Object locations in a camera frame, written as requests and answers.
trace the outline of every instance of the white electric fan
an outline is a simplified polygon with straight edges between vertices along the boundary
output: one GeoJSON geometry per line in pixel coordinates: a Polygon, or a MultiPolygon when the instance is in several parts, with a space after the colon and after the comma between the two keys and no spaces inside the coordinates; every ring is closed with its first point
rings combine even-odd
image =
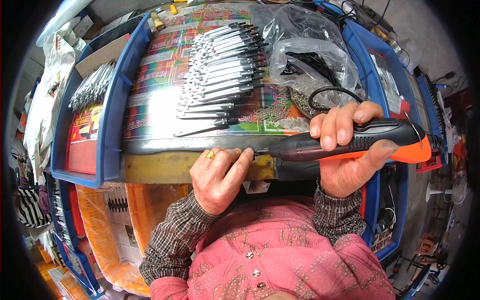
{"type": "Polygon", "coordinates": [[[465,176],[458,176],[455,180],[452,189],[441,191],[441,190],[432,190],[430,181],[427,183],[427,191],[425,192],[425,201],[430,200],[430,195],[432,194],[441,194],[451,195],[451,201],[454,204],[461,204],[467,195],[467,178],[465,176]]]}

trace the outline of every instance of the electric screwdriver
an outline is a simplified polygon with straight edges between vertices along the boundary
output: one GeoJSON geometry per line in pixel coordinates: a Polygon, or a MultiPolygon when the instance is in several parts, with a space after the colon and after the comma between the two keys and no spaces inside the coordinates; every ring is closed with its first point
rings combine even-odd
{"type": "Polygon", "coordinates": [[[399,146],[390,158],[404,163],[424,162],[444,150],[440,137],[426,134],[417,123],[384,118],[372,119],[364,124],[354,123],[351,142],[345,146],[337,145],[332,151],[322,149],[320,139],[312,138],[306,132],[283,138],[263,150],[255,151],[255,155],[269,154],[285,161],[357,158],[363,156],[373,143],[384,139],[399,146]]]}

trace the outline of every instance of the black and white striped fabric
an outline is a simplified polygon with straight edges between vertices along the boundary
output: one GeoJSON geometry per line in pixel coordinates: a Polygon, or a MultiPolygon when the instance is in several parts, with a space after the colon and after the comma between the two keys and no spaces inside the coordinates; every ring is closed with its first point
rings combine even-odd
{"type": "Polygon", "coordinates": [[[18,195],[20,196],[18,217],[22,224],[38,228],[52,221],[50,213],[45,216],[38,206],[38,195],[34,189],[18,188],[18,195]]]}

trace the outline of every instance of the newspaper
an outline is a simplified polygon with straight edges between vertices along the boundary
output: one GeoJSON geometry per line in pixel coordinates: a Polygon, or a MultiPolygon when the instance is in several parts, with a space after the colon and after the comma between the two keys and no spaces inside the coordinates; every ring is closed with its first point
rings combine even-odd
{"type": "Polygon", "coordinates": [[[133,233],[125,185],[114,185],[106,190],[104,195],[120,265],[131,264],[138,267],[142,262],[142,254],[133,233]]]}

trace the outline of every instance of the pink shirt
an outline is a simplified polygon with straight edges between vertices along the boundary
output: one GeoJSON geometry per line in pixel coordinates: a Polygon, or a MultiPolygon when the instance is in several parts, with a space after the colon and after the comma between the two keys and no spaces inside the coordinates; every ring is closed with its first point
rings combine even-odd
{"type": "Polygon", "coordinates": [[[152,299],[262,299],[276,292],[295,299],[394,299],[362,238],[348,234],[332,246],[313,227],[313,213],[286,199],[266,200],[261,211],[244,204],[197,244],[188,281],[156,279],[152,299]]]}

